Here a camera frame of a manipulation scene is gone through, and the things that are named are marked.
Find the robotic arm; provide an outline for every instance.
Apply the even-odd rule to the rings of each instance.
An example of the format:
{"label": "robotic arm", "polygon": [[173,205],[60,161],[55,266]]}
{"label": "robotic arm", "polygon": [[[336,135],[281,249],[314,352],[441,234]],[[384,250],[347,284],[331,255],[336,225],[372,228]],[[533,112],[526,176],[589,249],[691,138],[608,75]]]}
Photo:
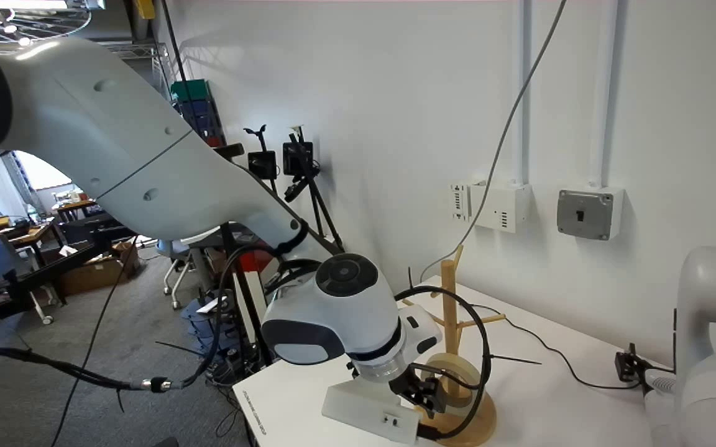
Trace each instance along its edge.
{"label": "robotic arm", "polygon": [[[281,246],[307,231],[262,181],[215,155],[144,79],[86,40],[0,48],[0,155],[6,150],[51,161],[148,235],[175,241],[240,220]],[[295,255],[323,263],[267,312],[263,333],[278,358],[314,366],[349,352],[362,379],[393,383],[436,346],[431,317],[399,311],[372,261],[331,255],[314,234]]]}

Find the vertical pipe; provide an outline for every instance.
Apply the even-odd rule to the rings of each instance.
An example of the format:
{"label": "vertical pipe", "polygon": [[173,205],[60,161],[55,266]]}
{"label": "vertical pipe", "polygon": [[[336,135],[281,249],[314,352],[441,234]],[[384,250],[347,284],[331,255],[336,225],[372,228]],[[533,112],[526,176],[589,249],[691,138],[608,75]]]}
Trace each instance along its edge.
{"label": "vertical pipe", "polygon": [[615,79],[623,37],[623,7],[624,0],[603,3],[603,37],[600,37],[600,68],[597,92],[592,106],[592,135],[589,135],[589,183],[597,189],[608,187],[608,158],[612,145],[612,115],[615,115]]}
{"label": "vertical pipe", "polygon": [[[529,75],[529,50],[533,50],[533,0],[515,0],[513,9],[513,99],[528,81]],[[515,117],[515,183],[529,183],[529,92],[522,97],[520,112]]]}

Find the white wall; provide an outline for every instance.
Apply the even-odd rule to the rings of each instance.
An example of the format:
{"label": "white wall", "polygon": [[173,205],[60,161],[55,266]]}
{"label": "white wall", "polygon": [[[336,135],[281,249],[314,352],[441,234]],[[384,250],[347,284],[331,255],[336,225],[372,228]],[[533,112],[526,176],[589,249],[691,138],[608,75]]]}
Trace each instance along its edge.
{"label": "white wall", "polygon": [[[534,0],[534,50],[556,7]],[[716,243],[716,3],[630,3],[610,161],[630,198],[610,243],[556,223],[557,189],[587,178],[600,17],[597,0],[569,0],[534,79],[534,218],[515,235],[477,231],[462,284],[670,358],[682,258]],[[457,241],[446,189],[488,171],[513,97],[513,0],[184,0],[175,20],[231,142],[267,122],[278,146],[290,125],[307,125],[336,220],[399,289],[408,266]],[[505,151],[498,181],[511,161]]]}

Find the floor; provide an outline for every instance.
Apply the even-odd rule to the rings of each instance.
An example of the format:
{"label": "floor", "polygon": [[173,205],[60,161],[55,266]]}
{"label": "floor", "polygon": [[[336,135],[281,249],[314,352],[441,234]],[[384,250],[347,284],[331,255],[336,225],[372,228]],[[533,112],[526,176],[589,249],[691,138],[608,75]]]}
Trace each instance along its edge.
{"label": "floor", "polygon": [[[183,379],[200,358],[157,343],[195,347],[183,312],[162,295],[169,261],[153,249],[140,255],[144,271],[114,290],[87,367],[125,379]],[[106,297],[107,290],[96,290],[53,305],[53,326],[40,326],[36,312],[9,317],[0,322],[0,347],[33,347],[81,366]],[[71,388],[73,377],[57,371],[0,358],[0,445],[53,445]],[[122,392],[122,412],[113,390],[81,383],[57,445],[249,445],[242,412],[221,392],[204,377],[168,394]]]}

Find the wooden stand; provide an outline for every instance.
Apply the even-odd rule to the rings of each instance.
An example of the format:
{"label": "wooden stand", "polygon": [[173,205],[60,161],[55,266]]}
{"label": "wooden stand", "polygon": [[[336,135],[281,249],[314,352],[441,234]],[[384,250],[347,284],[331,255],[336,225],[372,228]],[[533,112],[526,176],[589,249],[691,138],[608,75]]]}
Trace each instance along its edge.
{"label": "wooden stand", "polygon": [[[460,254],[456,258],[449,258],[441,263],[441,281],[446,290],[457,289],[457,263],[460,263]],[[480,372],[476,366],[470,366],[466,358],[460,358],[460,336],[462,327],[467,322],[457,320],[457,304],[449,295],[444,295],[444,333],[446,333],[446,352],[434,354],[428,359],[431,367],[446,371],[450,376],[457,376],[466,383],[480,383]],[[477,392],[460,388],[457,383],[444,377],[444,388],[446,388],[446,400],[449,400],[449,409],[441,415],[423,415],[423,425],[436,428],[437,431],[450,431],[452,428],[457,428],[462,421],[462,417],[467,415],[467,409],[472,407],[472,400]],[[492,402],[492,398],[482,390],[480,394],[480,407],[472,417],[472,421],[456,436],[441,439],[441,445],[449,447],[476,447],[476,445],[485,445],[498,425],[498,407]]]}

